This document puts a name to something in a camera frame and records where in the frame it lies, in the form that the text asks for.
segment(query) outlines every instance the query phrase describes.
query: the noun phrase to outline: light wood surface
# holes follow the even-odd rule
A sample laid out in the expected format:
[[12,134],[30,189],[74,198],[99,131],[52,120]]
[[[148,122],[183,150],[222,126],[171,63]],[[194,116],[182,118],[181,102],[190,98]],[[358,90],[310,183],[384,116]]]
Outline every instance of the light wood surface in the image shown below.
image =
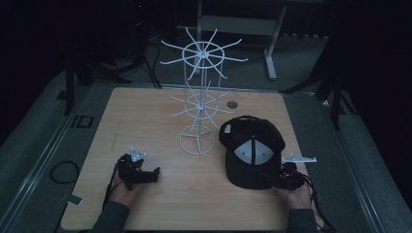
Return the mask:
[[[191,155],[179,145],[179,134],[191,126],[178,89],[116,88],[109,100],[73,194],[84,199],[69,204],[64,229],[89,229],[101,213],[106,186],[117,160],[130,147],[148,154],[143,170],[160,167],[157,183],[147,184],[131,211],[125,229],[144,230],[275,230],[285,229],[287,207],[273,190],[249,190],[230,183],[219,129],[210,120],[215,145],[204,155]],[[231,110],[227,101],[236,101]],[[286,142],[283,156],[300,154],[284,100],[277,93],[231,91],[219,100],[213,121],[222,125],[242,115],[269,119]],[[304,165],[298,170],[306,173]]]

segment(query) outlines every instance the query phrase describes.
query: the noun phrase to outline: sleeve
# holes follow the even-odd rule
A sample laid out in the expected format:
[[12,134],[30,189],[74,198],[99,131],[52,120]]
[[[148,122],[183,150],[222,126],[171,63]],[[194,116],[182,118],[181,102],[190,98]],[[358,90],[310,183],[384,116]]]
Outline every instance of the sleeve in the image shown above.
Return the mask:
[[118,202],[108,202],[89,233],[121,233],[130,213],[128,207]]
[[289,210],[287,233],[316,233],[318,232],[315,214],[310,209]]

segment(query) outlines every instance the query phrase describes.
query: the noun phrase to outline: hat display stand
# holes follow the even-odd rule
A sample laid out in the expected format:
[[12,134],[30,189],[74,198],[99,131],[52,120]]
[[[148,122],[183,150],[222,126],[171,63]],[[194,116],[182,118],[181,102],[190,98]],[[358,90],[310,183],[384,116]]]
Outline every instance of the hat display stand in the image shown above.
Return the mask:
[[[179,143],[185,152],[192,155],[202,155],[209,152],[215,144],[215,136],[213,135],[212,130],[203,124],[203,120],[210,120],[219,129],[219,126],[213,121],[213,116],[217,112],[232,113],[219,109],[219,100],[228,94],[228,91],[225,91],[224,93],[221,92],[221,80],[227,79],[227,77],[223,75],[223,62],[225,60],[243,62],[248,59],[226,57],[224,53],[224,49],[235,46],[242,40],[220,47],[212,43],[217,30],[215,30],[209,41],[197,42],[190,35],[188,29],[186,29],[186,31],[192,42],[184,48],[170,45],[162,41],[165,46],[181,50],[182,58],[160,63],[164,65],[181,61],[184,63],[185,98],[170,97],[183,102],[185,109],[172,116],[175,117],[186,113],[193,118],[192,125],[188,126],[180,133]],[[218,84],[217,87],[214,88],[214,93],[210,90],[212,87],[211,81],[208,80],[209,70],[214,70],[219,74]],[[192,78],[198,76],[200,76],[200,86],[194,88],[190,84],[190,81]]]

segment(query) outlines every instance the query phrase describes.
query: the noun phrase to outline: gray carpet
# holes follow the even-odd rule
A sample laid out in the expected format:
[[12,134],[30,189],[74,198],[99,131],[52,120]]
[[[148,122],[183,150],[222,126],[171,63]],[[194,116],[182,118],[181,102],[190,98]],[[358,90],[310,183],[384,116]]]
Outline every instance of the gray carpet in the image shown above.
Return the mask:
[[[160,48],[159,61],[179,57],[177,50],[162,46],[158,38],[153,42]],[[229,50],[228,56],[249,60],[225,63],[223,70],[228,79],[223,86],[275,91],[297,84],[308,77],[325,42],[317,38],[280,38],[273,55],[279,77],[276,82],[267,78],[260,50]],[[155,61],[155,47],[148,48],[147,57],[150,62]],[[165,87],[183,84],[182,70],[182,64],[155,65],[158,80]],[[122,75],[133,83],[119,84],[96,79],[92,87],[77,86],[79,98],[70,116],[62,115],[64,102],[55,99],[64,88],[64,77],[56,77],[2,146],[2,217],[36,161],[42,158],[47,161],[44,172],[38,175],[39,182],[30,189],[29,199],[22,203],[22,211],[16,213],[9,232],[66,232],[58,227],[66,206],[62,196],[71,193],[74,184],[54,183],[49,172],[65,160],[82,166],[114,87],[152,87],[145,67]],[[285,95],[285,101],[302,154],[318,158],[319,162],[307,164],[307,169],[323,196],[320,205],[325,216],[338,232],[343,233],[412,232],[411,213],[360,118],[345,111],[346,115],[339,117],[341,130],[336,131],[328,119],[329,108],[310,94],[317,85],[315,83],[302,92]],[[72,124],[75,116],[93,117],[93,124],[90,128],[77,128]],[[52,149],[48,148],[50,138],[60,128],[64,128],[63,133],[59,134],[60,140],[53,143]],[[55,176],[65,180],[76,177],[76,173],[72,166],[66,164],[56,170]]]

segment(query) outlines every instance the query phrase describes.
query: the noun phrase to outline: baseball cap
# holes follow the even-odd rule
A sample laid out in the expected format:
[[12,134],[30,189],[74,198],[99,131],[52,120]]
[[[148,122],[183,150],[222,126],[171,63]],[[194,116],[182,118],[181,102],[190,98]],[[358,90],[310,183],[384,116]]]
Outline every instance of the baseball cap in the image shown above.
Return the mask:
[[269,120],[255,116],[233,118],[221,126],[219,141],[226,148],[227,177],[236,186],[267,189],[270,184],[266,177],[280,176],[285,141]]

